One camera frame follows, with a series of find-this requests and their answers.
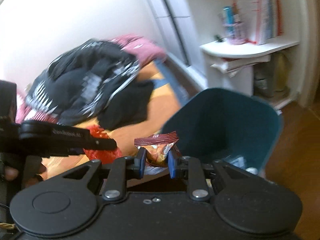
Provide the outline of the white red-edged book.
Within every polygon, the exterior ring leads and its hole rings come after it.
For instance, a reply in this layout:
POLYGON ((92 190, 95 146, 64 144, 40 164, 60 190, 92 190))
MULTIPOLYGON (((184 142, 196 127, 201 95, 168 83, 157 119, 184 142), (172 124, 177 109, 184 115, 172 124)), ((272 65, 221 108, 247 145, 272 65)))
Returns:
POLYGON ((262 0, 234 0, 244 23, 248 42, 258 45, 261 32, 262 0))

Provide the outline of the row of colourful books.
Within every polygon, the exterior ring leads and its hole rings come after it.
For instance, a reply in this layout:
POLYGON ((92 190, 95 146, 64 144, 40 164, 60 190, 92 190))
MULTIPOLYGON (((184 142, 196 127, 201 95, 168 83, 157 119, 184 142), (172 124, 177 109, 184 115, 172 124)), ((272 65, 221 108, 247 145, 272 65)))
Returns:
POLYGON ((258 44, 283 34, 280 0, 262 0, 261 22, 258 44))

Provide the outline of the black garment on bed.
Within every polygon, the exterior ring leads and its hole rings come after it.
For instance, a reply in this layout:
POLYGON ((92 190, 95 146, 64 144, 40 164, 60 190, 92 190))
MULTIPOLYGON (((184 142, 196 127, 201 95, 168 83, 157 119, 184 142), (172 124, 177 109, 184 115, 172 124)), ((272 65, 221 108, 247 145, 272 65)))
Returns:
POLYGON ((97 116, 100 127, 112 131, 138 124, 148 118, 148 104, 154 84, 151 80, 133 81, 117 93, 97 116))

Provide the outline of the grey bag on shelf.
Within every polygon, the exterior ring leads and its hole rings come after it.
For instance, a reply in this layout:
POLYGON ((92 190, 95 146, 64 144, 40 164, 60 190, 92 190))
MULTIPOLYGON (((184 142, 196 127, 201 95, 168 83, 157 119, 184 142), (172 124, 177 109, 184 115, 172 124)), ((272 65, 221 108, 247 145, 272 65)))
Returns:
POLYGON ((266 98, 274 96, 273 76, 273 68, 267 62, 254 66, 254 88, 266 98))

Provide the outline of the sliding glass door frame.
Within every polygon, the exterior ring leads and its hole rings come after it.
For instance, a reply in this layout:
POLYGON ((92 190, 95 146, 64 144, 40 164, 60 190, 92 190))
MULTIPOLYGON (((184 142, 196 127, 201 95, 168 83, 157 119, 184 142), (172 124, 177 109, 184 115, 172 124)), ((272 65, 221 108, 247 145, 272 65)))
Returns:
POLYGON ((205 64, 187 0, 147 0, 169 59, 199 90, 207 89, 205 64))

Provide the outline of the blue cloth strip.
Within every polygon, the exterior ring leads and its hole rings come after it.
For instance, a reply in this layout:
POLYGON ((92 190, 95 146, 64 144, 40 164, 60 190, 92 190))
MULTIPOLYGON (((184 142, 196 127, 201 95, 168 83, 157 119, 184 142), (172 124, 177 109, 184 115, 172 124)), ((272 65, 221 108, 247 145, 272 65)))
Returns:
POLYGON ((162 77, 154 79, 154 88, 164 88, 165 85, 169 85, 180 105, 184 106, 189 101, 189 94, 187 90, 178 82, 171 70, 165 66, 161 60, 156 59, 154 63, 159 70, 159 74, 162 74, 162 77))

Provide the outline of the purple pen holder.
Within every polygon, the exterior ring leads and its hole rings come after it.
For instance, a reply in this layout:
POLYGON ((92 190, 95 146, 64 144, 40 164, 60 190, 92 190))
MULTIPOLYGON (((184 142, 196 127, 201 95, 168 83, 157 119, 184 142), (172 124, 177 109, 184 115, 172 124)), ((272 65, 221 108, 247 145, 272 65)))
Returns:
POLYGON ((245 25, 243 22, 223 24, 223 27, 226 32, 226 40, 230 44, 241 45, 247 42, 245 25))

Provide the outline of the pink quilted blanket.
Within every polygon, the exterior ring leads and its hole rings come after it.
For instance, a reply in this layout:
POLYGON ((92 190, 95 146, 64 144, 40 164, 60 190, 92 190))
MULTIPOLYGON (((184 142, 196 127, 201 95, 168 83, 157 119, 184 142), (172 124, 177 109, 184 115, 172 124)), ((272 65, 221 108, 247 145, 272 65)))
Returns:
MULTIPOLYGON (((119 45, 125 52, 135 55, 140 65, 140 70, 153 60, 159 59, 163 62, 167 58, 167 55, 163 48, 156 45, 155 42, 152 42, 147 38, 139 35, 122 35, 111 40, 103 41, 113 42, 119 45)), ((34 110, 26 104, 25 98, 29 90, 26 92, 23 90, 17 91, 16 122, 21 123, 23 120, 28 119, 49 120, 52 122, 57 122, 57 118, 49 114, 45 114, 41 111, 34 110)))

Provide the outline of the white plastic wrapper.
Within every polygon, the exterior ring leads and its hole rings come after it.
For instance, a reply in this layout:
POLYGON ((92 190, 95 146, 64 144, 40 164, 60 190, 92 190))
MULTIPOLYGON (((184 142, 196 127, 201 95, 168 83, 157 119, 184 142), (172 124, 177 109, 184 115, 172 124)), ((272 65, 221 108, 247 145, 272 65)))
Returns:
POLYGON ((246 170, 247 172, 258 175, 258 169, 255 167, 249 167, 247 165, 246 159, 242 155, 238 155, 236 157, 231 157, 230 155, 227 158, 223 158, 223 160, 229 164, 232 164, 238 168, 246 170))

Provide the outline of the brown snack packet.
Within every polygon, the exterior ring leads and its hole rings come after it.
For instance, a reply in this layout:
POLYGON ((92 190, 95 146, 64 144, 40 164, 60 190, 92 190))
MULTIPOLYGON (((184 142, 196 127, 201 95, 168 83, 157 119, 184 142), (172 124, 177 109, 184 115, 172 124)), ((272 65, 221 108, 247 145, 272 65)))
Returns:
POLYGON ((136 138, 134 140, 136 148, 147 150, 146 162, 149 166, 167 167, 167 158, 171 148, 178 142, 179 137, 176 132, 167 134, 153 134, 149 137, 136 138))

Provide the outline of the red orange plastic bag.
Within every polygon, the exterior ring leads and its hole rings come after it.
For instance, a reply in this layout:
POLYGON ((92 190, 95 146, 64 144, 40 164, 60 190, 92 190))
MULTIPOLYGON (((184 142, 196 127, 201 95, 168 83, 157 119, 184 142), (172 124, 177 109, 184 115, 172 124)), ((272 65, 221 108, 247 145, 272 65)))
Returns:
POLYGON ((89 160, 99 159, 102 164, 111 164, 123 156, 120 148, 111 143, 112 139, 102 127, 90 125, 86 128, 95 139, 95 148, 84 148, 84 154, 89 160))

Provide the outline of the olive yellow bag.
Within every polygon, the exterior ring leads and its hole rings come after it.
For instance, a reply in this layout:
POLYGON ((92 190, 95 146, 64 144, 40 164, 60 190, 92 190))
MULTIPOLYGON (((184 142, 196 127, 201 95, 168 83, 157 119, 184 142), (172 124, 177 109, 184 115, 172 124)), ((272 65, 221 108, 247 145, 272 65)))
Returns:
POLYGON ((287 87, 290 73, 290 62, 283 52, 274 53, 274 91, 282 92, 287 87))

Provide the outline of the white corner shelf unit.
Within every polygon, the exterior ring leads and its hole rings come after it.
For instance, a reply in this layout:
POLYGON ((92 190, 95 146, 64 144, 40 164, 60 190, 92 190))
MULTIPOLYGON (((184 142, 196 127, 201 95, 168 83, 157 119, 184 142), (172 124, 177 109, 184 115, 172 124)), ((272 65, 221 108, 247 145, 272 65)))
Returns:
POLYGON ((195 21, 200 48, 206 55, 226 58, 254 58, 283 51, 291 63, 287 87, 289 100, 297 100, 301 93, 307 58, 308 10, 306 0, 280 0, 282 34, 256 45, 246 43, 218 44, 214 35, 224 35, 220 14, 223 7, 234 0, 187 0, 195 21))

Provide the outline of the teal trash bin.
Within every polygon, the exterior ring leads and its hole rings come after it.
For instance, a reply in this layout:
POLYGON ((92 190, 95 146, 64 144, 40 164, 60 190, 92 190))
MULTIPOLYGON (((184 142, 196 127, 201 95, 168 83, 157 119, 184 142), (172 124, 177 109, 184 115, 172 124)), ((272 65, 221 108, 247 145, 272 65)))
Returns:
POLYGON ((190 99, 161 128, 176 132, 182 155, 211 163, 242 158, 244 170, 259 175, 283 129, 283 118, 266 101, 231 90, 210 88, 190 99))

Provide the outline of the black white patterned blanket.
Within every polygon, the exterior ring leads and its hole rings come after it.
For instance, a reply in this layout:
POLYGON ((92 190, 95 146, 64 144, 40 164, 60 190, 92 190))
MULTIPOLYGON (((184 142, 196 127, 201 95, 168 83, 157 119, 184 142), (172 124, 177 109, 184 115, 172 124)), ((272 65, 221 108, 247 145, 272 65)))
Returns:
POLYGON ((90 39, 54 59, 34 80, 26 104, 74 126, 97 116, 138 75, 135 55, 90 39))

